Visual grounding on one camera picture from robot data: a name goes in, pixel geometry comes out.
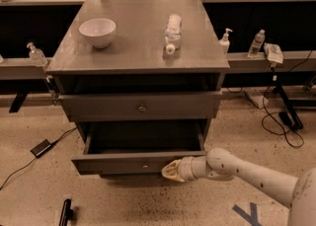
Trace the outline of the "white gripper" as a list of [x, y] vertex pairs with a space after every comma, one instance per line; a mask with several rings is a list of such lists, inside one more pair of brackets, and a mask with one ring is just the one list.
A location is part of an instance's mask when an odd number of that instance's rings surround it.
[[162, 169], [161, 174], [168, 180], [183, 183], [207, 179], [211, 174], [211, 168], [205, 156], [185, 157], [169, 163]]

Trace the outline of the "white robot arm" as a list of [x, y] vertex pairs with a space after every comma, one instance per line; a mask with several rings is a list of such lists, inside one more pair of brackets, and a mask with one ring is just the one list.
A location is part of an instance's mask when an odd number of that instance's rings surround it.
[[316, 168], [294, 177], [244, 161], [225, 149], [213, 148], [204, 156], [174, 160], [161, 173], [180, 183], [198, 179], [231, 181], [238, 177], [287, 207], [287, 226], [316, 224]]

